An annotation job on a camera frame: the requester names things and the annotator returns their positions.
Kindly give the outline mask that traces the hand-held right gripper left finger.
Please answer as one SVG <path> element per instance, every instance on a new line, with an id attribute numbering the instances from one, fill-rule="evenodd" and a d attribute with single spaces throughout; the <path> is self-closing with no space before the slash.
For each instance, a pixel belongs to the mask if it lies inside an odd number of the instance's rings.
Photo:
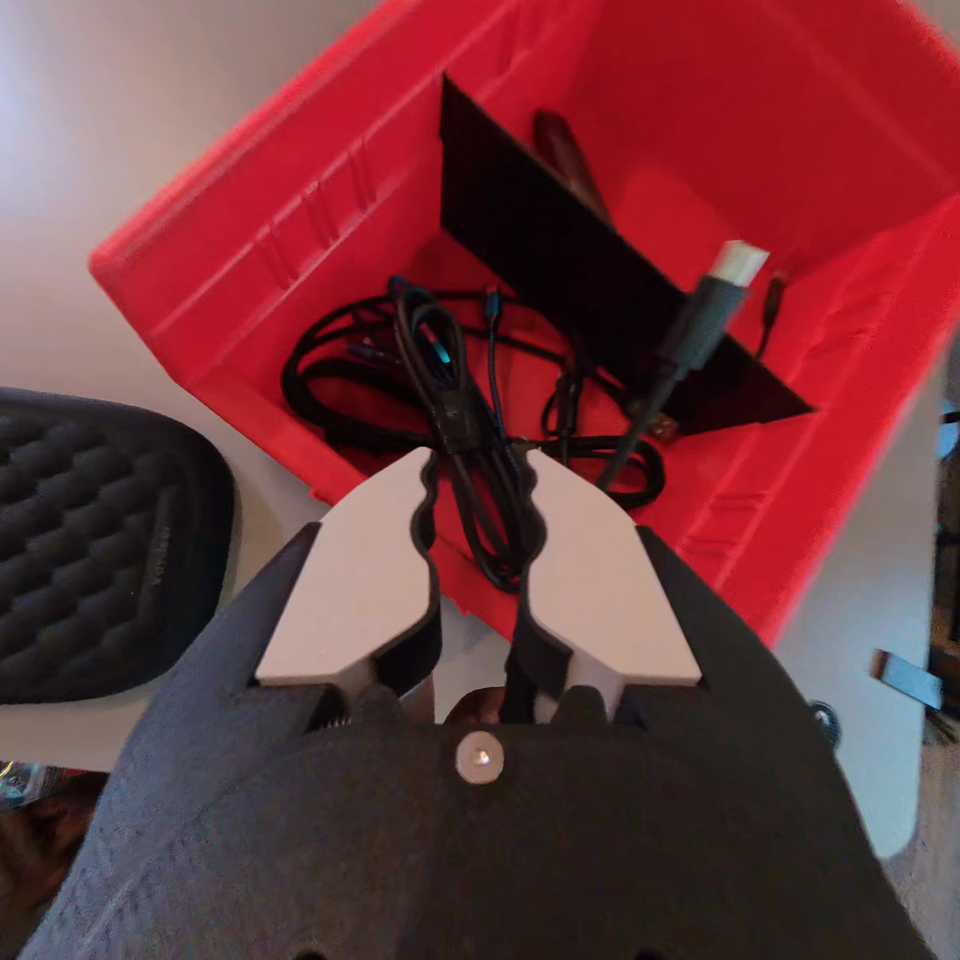
<path id="1" fill-rule="evenodd" d="M 330 509 L 256 667 L 260 687 L 326 686 L 350 711 L 382 686 L 415 721 L 435 720 L 437 496 L 436 453 L 418 447 Z"/>

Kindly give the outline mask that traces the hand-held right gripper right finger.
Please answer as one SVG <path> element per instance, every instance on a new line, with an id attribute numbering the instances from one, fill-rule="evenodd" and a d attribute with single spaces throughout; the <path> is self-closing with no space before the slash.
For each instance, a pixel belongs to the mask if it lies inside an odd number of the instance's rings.
<path id="1" fill-rule="evenodd" d="M 540 450 L 525 456 L 534 538 L 521 575 L 505 722 L 558 721 L 570 695 L 602 722 L 639 689 L 696 690 L 703 670 L 630 515 Z"/>

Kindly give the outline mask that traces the red plastic bin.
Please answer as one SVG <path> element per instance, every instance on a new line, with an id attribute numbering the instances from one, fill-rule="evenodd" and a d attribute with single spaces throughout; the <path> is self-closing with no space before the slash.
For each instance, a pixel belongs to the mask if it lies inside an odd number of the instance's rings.
<path id="1" fill-rule="evenodd" d="M 729 239 L 787 289 L 763 355 L 813 411 L 680 437 L 633 516 L 774 644 L 958 313 L 958 56 L 901 2 L 384 2 L 94 249 L 174 381 L 334 504 L 384 460 L 282 397 L 391 275 L 495 273 L 442 222 L 449 79 L 564 116 L 621 236 L 689 290 Z"/>

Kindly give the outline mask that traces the black mesh pad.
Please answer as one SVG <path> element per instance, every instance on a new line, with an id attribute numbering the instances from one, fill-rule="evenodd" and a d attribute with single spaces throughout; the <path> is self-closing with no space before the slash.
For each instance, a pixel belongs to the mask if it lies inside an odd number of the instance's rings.
<path id="1" fill-rule="evenodd" d="M 227 461 L 155 412 L 1 390 L 1 704 L 111 697 L 170 670 L 219 605 Z"/>

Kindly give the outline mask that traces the black bin divider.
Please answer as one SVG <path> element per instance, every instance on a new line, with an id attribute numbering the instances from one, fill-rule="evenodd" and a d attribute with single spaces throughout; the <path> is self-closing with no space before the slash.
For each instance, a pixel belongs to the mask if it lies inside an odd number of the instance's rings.
<path id="1" fill-rule="evenodd" d="M 727 332 L 757 260 L 730 244 L 687 293 L 582 202 L 451 78 L 441 86 L 440 224 L 594 369 L 629 415 L 668 375 L 680 432 L 768 424 L 810 404 Z"/>

